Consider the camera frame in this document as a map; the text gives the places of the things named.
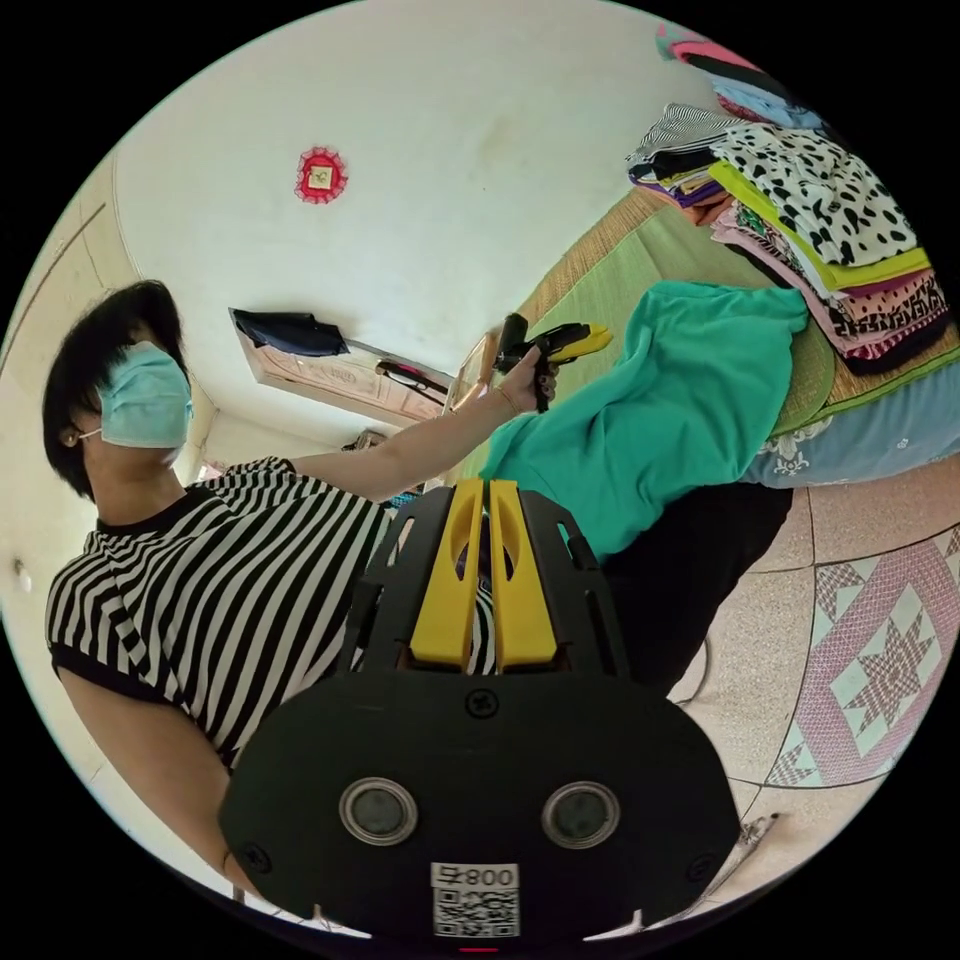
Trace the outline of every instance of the polka dot fabric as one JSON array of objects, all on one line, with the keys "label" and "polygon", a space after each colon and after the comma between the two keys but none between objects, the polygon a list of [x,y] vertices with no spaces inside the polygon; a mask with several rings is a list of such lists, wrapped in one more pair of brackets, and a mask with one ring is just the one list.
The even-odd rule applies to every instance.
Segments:
[{"label": "polka dot fabric", "polygon": [[783,225],[824,263],[868,266],[918,246],[873,171],[815,133],[744,124],[730,128],[713,152],[767,196]]}]

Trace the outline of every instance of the yellow and black handheld device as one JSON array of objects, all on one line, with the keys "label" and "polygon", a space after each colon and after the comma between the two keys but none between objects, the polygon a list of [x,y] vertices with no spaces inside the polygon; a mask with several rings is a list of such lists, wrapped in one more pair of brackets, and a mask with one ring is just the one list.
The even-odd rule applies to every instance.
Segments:
[{"label": "yellow and black handheld device", "polygon": [[551,364],[563,366],[578,357],[605,349],[613,342],[613,334],[606,327],[593,323],[563,323],[528,341],[527,327],[527,321],[519,313],[507,317],[493,368],[498,373],[509,373],[533,347],[539,347],[537,410],[544,413],[549,404],[540,387],[540,375],[545,374]]},{"label": "yellow and black handheld device", "polygon": [[220,825],[271,903],[369,934],[376,956],[528,958],[680,913],[740,827],[709,738],[630,680],[571,515],[480,480],[401,509],[355,588],[336,672],[258,728]]}]

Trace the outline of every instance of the blue face mask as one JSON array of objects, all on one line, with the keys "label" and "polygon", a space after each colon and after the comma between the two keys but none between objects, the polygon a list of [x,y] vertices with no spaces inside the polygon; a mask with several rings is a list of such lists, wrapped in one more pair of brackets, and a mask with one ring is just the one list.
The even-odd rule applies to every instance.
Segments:
[{"label": "blue face mask", "polygon": [[187,442],[193,417],[190,383],[173,357],[152,343],[130,347],[99,393],[101,426],[92,432],[107,443],[179,450]]}]

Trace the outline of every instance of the green sweater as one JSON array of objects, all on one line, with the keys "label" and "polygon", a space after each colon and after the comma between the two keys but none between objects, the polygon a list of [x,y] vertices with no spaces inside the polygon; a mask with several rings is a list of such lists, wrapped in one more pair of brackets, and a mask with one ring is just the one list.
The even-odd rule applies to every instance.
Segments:
[{"label": "green sweater", "polygon": [[808,320],[798,290],[658,283],[609,373],[494,433],[481,476],[565,507],[603,562],[667,504],[743,476],[777,422]]}]

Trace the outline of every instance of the woman's hand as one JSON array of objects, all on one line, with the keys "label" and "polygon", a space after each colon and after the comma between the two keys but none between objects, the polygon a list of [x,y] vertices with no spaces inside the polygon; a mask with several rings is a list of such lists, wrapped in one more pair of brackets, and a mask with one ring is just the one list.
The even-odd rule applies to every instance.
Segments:
[{"label": "woman's hand", "polygon": [[[539,360],[540,348],[533,347],[499,385],[499,389],[507,399],[522,413],[533,413],[537,409],[536,385]],[[551,364],[549,372],[539,379],[540,388],[547,401],[553,400],[557,390],[557,368]]]}]

